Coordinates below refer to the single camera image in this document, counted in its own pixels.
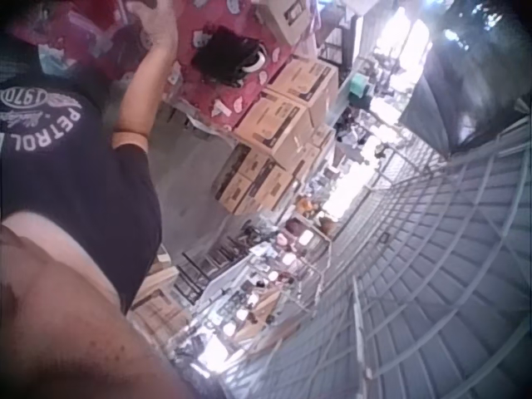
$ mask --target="cardboard box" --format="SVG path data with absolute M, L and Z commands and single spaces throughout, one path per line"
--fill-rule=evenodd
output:
M 320 126 L 338 94 L 338 69 L 320 60 L 293 56 L 268 88 L 306 106 L 313 127 Z
M 229 211 L 234 212 L 248 192 L 251 180 L 240 173 L 229 173 L 220 186 L 215 198 Z
M 313 133 L 308 110 L 276 92 L 264 90 L 236 126 L 234 134 L 243 143 L 289 167 Z
M 306 0 L 254 0 L 257 14 L 275 38 L 293 46 L 312 21 Z
M 249 187 L 247 195 L 264 208 L 273 210 L 292 183 L 293 176 L 269 160 Z
M 287 172 L 293 175 L 297 180 L 304 181 L 320 152 L 320 149 L 315 145 L 307 143 L 303 149 L 294 156 L 293 166 L 287 170 Z
M 310 138 L 310 142 L 317 148 L 323 148 L 334 136 L 336 131 L 331 126 L 325 124 L 320 125 Z
M 256 214 L 261 208 L 260 202 L 246 194 L 233 214 Z
M 243 144 L 239 145 L 237 148 L 246 153 L 242 165 L 239 167 L 239 173 L 252 181 L 257 179 L 259 172 L 263 169 L 263 166 L 266 165 L 269 157 L 262 152 L 253 150 Z

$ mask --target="navy t-shirt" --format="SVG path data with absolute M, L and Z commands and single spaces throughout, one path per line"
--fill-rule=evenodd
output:
M 21 76 L 0 85 L 0 165 L 2 220 L 30 211 L 57 224 L 109 278 L 126 312 L 161 241 L 145 152 L 113 150 L 101 113 L 70 82 Z

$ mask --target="metal grid wall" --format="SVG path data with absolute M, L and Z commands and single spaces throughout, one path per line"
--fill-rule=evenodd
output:
M 334 242 L 315 317 L 303 315 L 298 332 L 270 356 L 232 370 L 234 396 L 358 392 L 353 275 L 372 371 L 369 397 L 521 393 L 532 377 L 530 143 L 522 145 L 529 132 L 522 126 L 439 170 L 441 160 L 420 140 L 406 149 L 407 161 L 394 156 L 388 180 L 377 182 L 382 188 Z M 317 283 L 306 282 L 305 291 Z M 312 303 L 312 295 L 305 300 Z

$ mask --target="red tablecloth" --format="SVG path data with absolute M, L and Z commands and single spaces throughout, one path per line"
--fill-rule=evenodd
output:
M 22 40 L 64 51 L 65 59 L 90 62 L 113 80 L 127 80 L 145 54 L 139 22 L 124 18 L 119 0 L 76 0 L 58 4 L 13 28 Z M 175 73 L 165 90 L 165 101 L 215 129 L 231 131 L 257 98 L 269 78 L 284 64 L 292 48 L 276 42 L 255 16 L 250 0 L 175 0 L 180 35 Z M 217 26 L 259 39 L 267 62 L 249 74 L 239 89 L 205 81 L 190 62 L 197 46 Z M 221 101 L 230 115 L 217 111 Z

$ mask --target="hand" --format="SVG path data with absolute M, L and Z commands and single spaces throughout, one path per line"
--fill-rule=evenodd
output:
M 154 47 L 177 51 L 177 21 L 172 0 L 157 0 L 155 9 L 149 8 L 142 2 L 129 2 L 126 6 L 129 12 L 140 18 Z

